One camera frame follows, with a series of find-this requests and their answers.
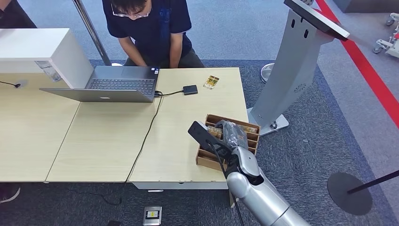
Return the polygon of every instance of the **plastic bag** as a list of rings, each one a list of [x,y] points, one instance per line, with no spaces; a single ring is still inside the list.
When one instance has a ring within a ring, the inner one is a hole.
[[[215,125],[216,128],[223,129],[223,141],[229,147],[240,146],[248,150],[247,134],[237,126],[236,123],[226,120],[221,120]]]

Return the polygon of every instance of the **chair wheel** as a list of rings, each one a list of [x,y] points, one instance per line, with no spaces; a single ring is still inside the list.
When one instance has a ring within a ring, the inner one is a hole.
[[[388,19],[387,22],[385,23],[387,26],[391,26],[393,23],[395,22],[395,20],[393,19]]]
[[[381,48],[381,47],[376,47],[376,48],[373,49],[373,52],[374,52],[375,54],[378,54],[378,53],[381,53],[382,50],[383,50],[383,48]]]

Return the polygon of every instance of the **red tape on floor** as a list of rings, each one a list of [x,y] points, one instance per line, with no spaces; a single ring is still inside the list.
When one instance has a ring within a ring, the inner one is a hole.
[[[316,0],[316,2],[325,17],[338,22],[338,19],[324,0]],[[352,58],[356,67],[359,69],[360,73],[363,75],[371,90],[377,96],[378,100],[399,129],[399,102],[395,96],[391,93],[384,81],[380,78],[371,66],[370,62],[353,41],[347,40],[342,41],[341,43]]]

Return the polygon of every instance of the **black cord on floor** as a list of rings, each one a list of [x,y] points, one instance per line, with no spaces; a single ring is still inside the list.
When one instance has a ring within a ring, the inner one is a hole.
[[[180,91],[177,91],[177,92],[173,92],[173,93],[167,93],[167,94],[162,94],[162,92],[160,92],[160,91],[155,91],[155,94],[158,94],[158,97],[170,96],[170,95],[173,95],[173,94],[176,94],[176,93],[183,93],[183,90],[180,90]]]
[[[110,202],[105,198],[106,196],[113,194],[113,192],[111,192],[109,194],[98,194],[98,193],[92,193],[92,192],[80,192],[80,191],[76,191],[76,190],[69,189],[69,188],[67,188],[66,190],[68,190],[70,192],[75,192],[76,194],[90,194],[90,195],[100,196],[104,200],[105,203],[107,203],[108,205],[111,205],[111,206],[119,206],[122,204],[122,198],[119,198],[118,203]]]
[[[162,98],[163,98],[164,96],[166,96],[166,95],[164,95],[161,91],[157,91],[157,92],[160,93],[161,100],[160,100],[160,102],[158,103],[157,111],[156,111],[154,117],[153,117],[152,120],[151,120],[150,127],[148,128],[147,134],[145,135],[144,140],[143,140],[143,143],[141,144],[140,151],[138,152],[138,155],[137,155],[137,157],[136,157],[136,159],[135,159],[135,162],[133,163],[133,166],[132,166],[132,168],[130,169],[130,172],[129,172],[129,174],[128,174],[128,177],[127,177],[126,180],[125,180],[125,183],[128,182],[129,177],[130,177],[130,175],[132,174],[133,169],[134,169],[135,166],[136,166],[136,163],[137,163],[137,161],[138,161],[138,158],[140,157],[141,152],[143,152],[143,147],[144,147],[144,144],[145,144],[145,140],[147,139],[147,136],[148,136],[148,134],[149,134],[150,131],[151,131],[152,123],[154,122],[154,119],[155,119],[155,117],[157,116],[157,114],[158,114],[158,112],[159,112],[159,110],[160,110],[161,103],[162,103]]]
[[[220,167],[222,168],[222,172],[223,172],[224,178],[227,179],[226,171],[224,170],[224,167],[223,167],[223,164],[222,164],[222,160],[220,159],[219,153],[216,151],[215,147],[211,143],[208,143],[208,145],[211,147],[212,151],[215,153],[215,155],[217,157],[217,160],[219,161]],[[241,212],[239,211],[239,208],[238,208],[238,205],[237,205],[237,201],[236,201],[236,197],[234,197],[233,194],[231,194],[231,197],[233,198],[234,205],[235,205],[236,210],[237,210],[237,215],[238,215],[239,221],[240,221],[241,225],[244,226],[244,221],[242,220]]]

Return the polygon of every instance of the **round stand base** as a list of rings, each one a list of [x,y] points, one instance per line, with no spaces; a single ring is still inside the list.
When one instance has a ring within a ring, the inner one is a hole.
[[[347,213],[365,215],[370,212],[373,199],[368,189],[348,194],[347,191],[363,185],[363,182],[348,173],[335,173],[330,176],[327,183],[328,193],[331,198]]]
[[[269,80],[271,71],[273,70],[274,64],[267,64],[265,66],[262,67],[261,69],[261,79],[263,81],[263,83],[267,83],[267,81]]]

